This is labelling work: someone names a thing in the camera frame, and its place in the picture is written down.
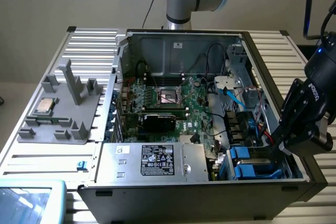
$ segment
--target metal table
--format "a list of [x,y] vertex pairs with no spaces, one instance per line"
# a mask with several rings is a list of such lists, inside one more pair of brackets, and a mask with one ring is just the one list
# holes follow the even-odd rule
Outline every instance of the metal table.
[[[113,66],[117,43],[125,36],[125,29],[80,29],[67,32],[45,74],[55,73],[57,80],[65,82],[57,69],[59,60],[70,58],[74,75],[82,81],[97,78],[106,91],[109,73]],[[294,78],[305,79],[303,71],[307,62],[292,39],[279,31],[250,31],[250,34],[280,93],[285,98]],[[0,153],[0,176],[11,178],[58,178],[66,182],[67,213],[65,223],[97,223],[85,203],[77,194],[77,186],[97,175],[97,156],[101,143],[96,143],[97,129],[104,93],[100,97],[90,138],[85,145],[25,144],[16,141],[17,129],[25,115],[33,109],[42,88],[39,84],[20,117],[13,133]],[[336,123],[328,131],[336,138]],[[329,186],[309,202],[296,202],[286,208],[273,221],[235,223],[276,224],[327,224],[336,223],[336,144],[332,152],[315,156]],[[88,171],[77,171],[78,161],[88,162]]]

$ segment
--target white wall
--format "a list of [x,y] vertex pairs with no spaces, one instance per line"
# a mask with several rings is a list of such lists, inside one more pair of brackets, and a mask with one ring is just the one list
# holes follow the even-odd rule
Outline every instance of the white wall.
[[0,82],[0,96],[5,100],[5,103],[0,106],[0,151],[26,108],[36,86],[31,83]]
[[[0,80],[38,82],[69,25],[141,27],[151,0],[0,0]],[[333,0],[314,0],[310,34],[318,33]],[[196,29],[289,31],[302,38],[305,0],[229,0],[213,13],[195,13]],[[155,0],[146,23],[165,23],[165,0]],[[330,28],[336,30],[336,18]]]

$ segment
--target tablet screen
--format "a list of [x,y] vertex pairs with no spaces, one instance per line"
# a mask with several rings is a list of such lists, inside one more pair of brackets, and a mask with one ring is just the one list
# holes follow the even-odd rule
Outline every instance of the tablet screen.
[[40,223],[50,188],[0,188],[0,223]]

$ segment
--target blue cable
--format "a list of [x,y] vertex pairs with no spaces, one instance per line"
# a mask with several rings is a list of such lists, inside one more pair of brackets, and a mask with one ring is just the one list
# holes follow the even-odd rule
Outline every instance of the blue cable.
[[239,103],[241,106],[243,106],[244,109],[246,108],[245,105],[241,101],[239,101],[230,91],[226,91],[226,94],[229,97],[231,97],[231,99],[234,100],[236,103]]

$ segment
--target motherboard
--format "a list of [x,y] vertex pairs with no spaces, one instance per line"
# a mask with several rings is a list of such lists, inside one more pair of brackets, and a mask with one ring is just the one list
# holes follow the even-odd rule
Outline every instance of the motherboard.
[[206,84],[202,78],[181,78],[178,86],[172,86],[173,82],[162,86],[159,80],[158,86],[152,86],[156,80],[149,78],[150,82],[138,78],[124,84],[123,141],[199,143],[204,145],[206,156],[214,157],[212,118],[208,114]]

